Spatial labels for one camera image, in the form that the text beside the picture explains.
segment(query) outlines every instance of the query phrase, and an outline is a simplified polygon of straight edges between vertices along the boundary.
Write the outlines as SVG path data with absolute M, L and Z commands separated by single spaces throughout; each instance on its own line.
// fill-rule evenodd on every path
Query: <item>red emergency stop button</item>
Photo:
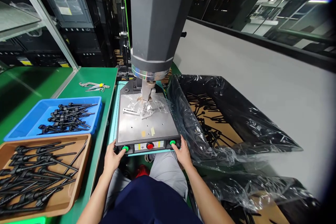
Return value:
M 153 149 L 154 148 L 154 144 L 151 143 L 151 142 L 149 142 L 149 143 L 146 144 L 146 147 L 147 147 L 147 149 Z

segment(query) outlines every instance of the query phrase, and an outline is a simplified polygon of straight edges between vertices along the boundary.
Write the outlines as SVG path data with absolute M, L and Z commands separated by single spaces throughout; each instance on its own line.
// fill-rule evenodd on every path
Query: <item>stainless steel plate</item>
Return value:
M 123 112 L 124 108 L 128 108 L 130 104 L 129 97 L 136 101 L 140 97 L 140 93 L 121 95 L 119 107 L 119 130 L 118 143 L 128 141 L 148 141 L 154 138 L 165 138 L 179 135 L 173 121 L 172 115 L 167 108 L 168 113 L 155 111 L 152 116 L 141 119 L 139 115 Z M 155 110 L 156 104 L 151 101 L 150 105 Z

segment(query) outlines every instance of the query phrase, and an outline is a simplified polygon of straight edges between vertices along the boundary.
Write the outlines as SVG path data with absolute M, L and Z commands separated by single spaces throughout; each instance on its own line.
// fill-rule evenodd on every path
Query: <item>human hand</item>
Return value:
M 178 149 L 178 147 L 175 144 L 171 145 L 176 153 L 177 160 L 181 163 L 181 165 L 187 169 L 189 167 L 193 167 L 193 162 L 191 161 L 190 152 L 188 149 L 187 142 L 181 135 L 181 149 Z
M 103 174 L 107 177 L 112 177 L 114 171 L 118 168 L 119 164 L 120 164 L 120 160 L 123 157 L 123 155 L 125 154 L 126 150 L 123 149 L 119 152 L 119 154 L 117 155 L 116 153 L 114 153 L 114 146 L 116 140 L 114 140 L 112 143 L 110 143 L 107 146 L 106 149 L 106 154 L 105 154 L 105 161 L 104 161 L 104 172 Z

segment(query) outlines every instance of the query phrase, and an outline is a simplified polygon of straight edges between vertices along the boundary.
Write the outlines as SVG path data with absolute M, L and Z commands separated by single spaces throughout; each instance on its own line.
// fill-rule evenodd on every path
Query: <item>brown tray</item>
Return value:
M 68 135 L 68 136 L 54 136 L 48 138 L 39 138 L 39 139 L 30 139 L 30 140 L 23 140 L 23 141 L 13 141 L 13 142 L 6 142 L 0 146 L 0 169 L 12 169 L 9 167 L 9 163 L 11 162 L 10 158 L 15 153 L 15 148 L 19 145 L 24 145 L 27 147 L 30 146 L 39 146 L 39 145 L 46 145 L 51 144 L 54 142 L 61 142 L 58 145 L 65 144 L 67 142 L 76 142 L 75 144 L 65 146 L 63 149 L 53 151 L 54 155 L 57 154 L 64 154 L 70 152 L 79 152 L 79 150 L 83 147 L 85 141 L 86 147 L 80 156 L 77 158 L 73 167 L 79 169 L 79 171 L 73 176 L 76 181 L 69 185 L 63 187 L 62 191 L 56 192 L 50 198 L 48 205 L 42 211 L 36 212 L 27 212 L 27 213 L 18 213 L 14 215 L 4 215 L 0 217 L 0 223 L 8 223 L 14 221 L 21 221 L 24 219 L 36 218 L 40 216 L 52 217 L 63 215 L 67 213 L 72 206 L 74 205 L 75 200 L 78 198 L 79 191 L 81 188 L 81 183 L 85 171 L 86 162 L 88 160 L 88 155 L 91 147 L 91 135 L 90 134 L 83 134 L 83 135 Z M 35 154 L 35 150 L 31 150 L 26 153 L 27 155 Z M 70 164 L 76 155 L 69 155 L 69 156 L 62 156 L 58 159 L 62 159 L 63 163 Z M 31 158 L 30 161 L 36 161 L 36 157 Z M 63 173 L 67 169 L 66 167 L 57 164 L 54 166 L 49 166 L 48 169 L 53 172 Z M 50 187 L 54 187 L 59 185 L 62 181 L 53 184 Z M 10 204 L 17 203 L 20 197 L 14 198 Z M 27 207 L 35 207 L 35 202 L 25 206 Z

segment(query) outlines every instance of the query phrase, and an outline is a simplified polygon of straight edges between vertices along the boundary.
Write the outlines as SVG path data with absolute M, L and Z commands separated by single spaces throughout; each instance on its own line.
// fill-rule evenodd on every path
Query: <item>glass wall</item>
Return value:
M 189 16 L 335 58 L 332 0 L 194 0 Z

